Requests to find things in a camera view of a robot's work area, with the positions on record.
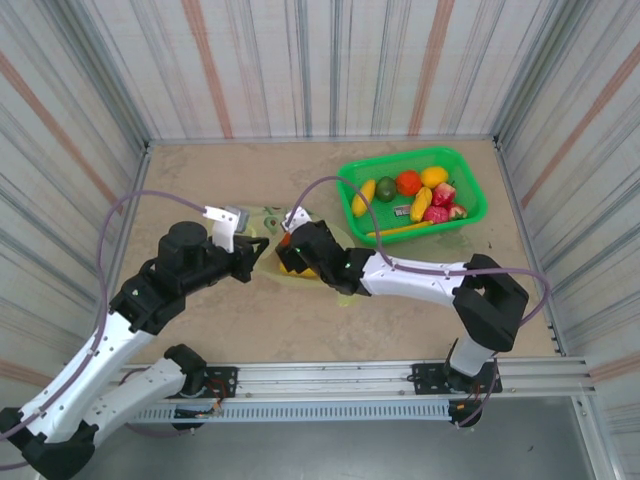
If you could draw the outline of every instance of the striped wall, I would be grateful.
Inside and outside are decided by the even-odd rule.
[[[141,151],[50,7],[0,2],[0,407],[45,385],[93,328],[97,231]]]
[[[73,2],[154,139],[487,134],[559,0]]]
[[[640,2],[587,2],[506,160],[559,328],[640,478]]]

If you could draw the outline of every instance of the strawberry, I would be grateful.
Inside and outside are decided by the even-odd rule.
[[[433,222],[434,225],[446,223],[449,221],[449,212],[447,212],[447,209],[444,207],[434,207],[431,205],[427,207],[422,220],[425,222]]]
[[[467,209],[457,203],[452,203],[447,207],[449,211],[449,220],[460,220],[461,218],[467,218]]]
[[[448,183],[441,183],[433,189],[433,200],[431,205],[436,207],[446,207],[456,198],[456,189]]]

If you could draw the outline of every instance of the toy fruit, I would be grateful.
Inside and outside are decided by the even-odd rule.
[[[447,207],[449,211],[449,220],[460,220],[461,218],[467,218],[467,209],[457,203],[452,203]]]
[[[449,212],[444,207],[436,207],[431,205],[424,212],[423,220],[425,222],[433,222],[434,225],[439,223],[447,223],[449,221]]]
[[[409,218],[411,221],[413,223],[421,222],[424,212],[429,205],[431,205],[431,190],[427,187],[422,187],[416,194],[416,198],[409,210]]]
[[[456,198],[456,189],[448,183],[441,183],[433,189],[431,204],[436,207],[446,207]]]
[[[362,187],[360,187],[360,192],[365,196],[369,203],[371,203],[371,200],[373,200],[373,194],[375,193],[375,191],[376,181],[373,179],[367,180],[366,182],[364,182]],[[361,217],[362,215],[367,213],[367,206],[360,198],[360,195],[355,195],[353,197],[353,200],[351,202],[351,213],[353,213],[355,217]]]
[[[376,185],[376,198],[382,203],[388,203],[396,198],[396,182],[391,177],[382,177]]]
[[[427,167],[420,174],[422,184],[427,188],[436,188],[449,180],[449,172],[442,167]]]
[[[396,177],[396,187],[400,195],[413,197],[422,188],[422,180],[415,170],[407,170]]]

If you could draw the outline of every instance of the metal track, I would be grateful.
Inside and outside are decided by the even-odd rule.
[[[447,400],[416,400],[399,404],[386,402],[224,402],[212,415],[197,419],[175,418],[175,404],[154,405],[143,410],[131,423],[249,423],[249,422],[321,422],[354,420],[444,420],[449,421]],[[179,406],[199,411],[198,405]]]
[[[423,362],[234,364],[239,368],[236,397],[223,402],[221,415],[205,421],[449,420],[448,407],[438,409],[464,395],[416,396],[407,376],[411,365]],[[582,358],[501,359],[498,365],[504,391],[495,397],[595,393]],[[141,412],[133,423],[179,422],[173,418],[176,407],[205,411],[211,399],[166,399]]]
[[[447,141],[475,141],[491,140],[489,134],[469,135],[347,135],[330,137],[325,135],[314,137],[257,137],[257,138],[179,138],[153,139],[149,142],[152,147],[184,146],[184,145],[233,145],[233,144],[278,144],[278,143],[345,143],[345,142],[447,142]]]

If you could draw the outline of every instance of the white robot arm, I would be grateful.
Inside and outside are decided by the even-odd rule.
[[[291,235],[289,244],[276,250],[288,271],[299,273],[311,268],[322,281],[346,295],[400,295],[439,303],[458,312],[467,334],[456,341],[445,364],[447,381],[454,389],[468,391],[495,352],[513,348],[529,300],[526,290],[507,274],[447,274],[499,268],[491,258],[476,254],[466,263],[443,264],[385,258],[370,248],[345,250],[324,221],[311,221],[303,208],[298,208],[290,220],[291,215],[289,212],[282,223]],[[426,270],[444,274],[418,273]]]
[[[185,309],[187,295],[227,276],[243,283],[251,279],[268,240],[234,235],[238,217],[231,212],[208,207],[205,216],[216,220],[211,237],[197,223],[174,225],[160,240],[158,256],[123,284],[110,303],[106,329],[95,351],[90,339],[38,396],[21,409],[0,412],[2,432],[38,415],[9,441],[45,478],[73,477],[106,437],[146,405],[179,392],[195,395],[202,390],[205,361],[178,345],[130,382],[102,394],[113,375]],[[276,252],[289,271],[312,268],[323,282],[346,295],[401,295],[454,308],[467,334],[456,341],[438,372],[439,384],[450,391],[471,392],[487,360],[496,351],[513,347],[528,295],[509,275],[425,275],[399,270],[373,249],[343,249],[325,222],[312,222],[304,209],[283,225],[290,234],[289,244],[281,244]],[[483,255],[452,264],[391,259],[392,265],[397,263],[437,272],[498,267]],[[46,412],[40,412],[40,405],[74,376],[87,355],[93,356],[88,367]]]
[[[0,431],[8,432],[33,414],[37,418],[8,440],[49,480],[67,480],[91,458],[95,448],[146,405],[179,392],[194,395],[205,382],[206,362],[185,345],[137,377],[103,394],[107,383],[185,309],[186,297],[231,276],[247,283],[268,245],[266,238],[234,235],[238,216],[207,207],[216,223],[212,236],[195,222],[180,222],[158,244],[158,256],[124,282],[110,303],[106,328],[94,350],[92,336],[60,374],[21,409],[0,412]],[[80,375],[78,365],[91,355]],[[46,410],[40,406],[75,379]]]

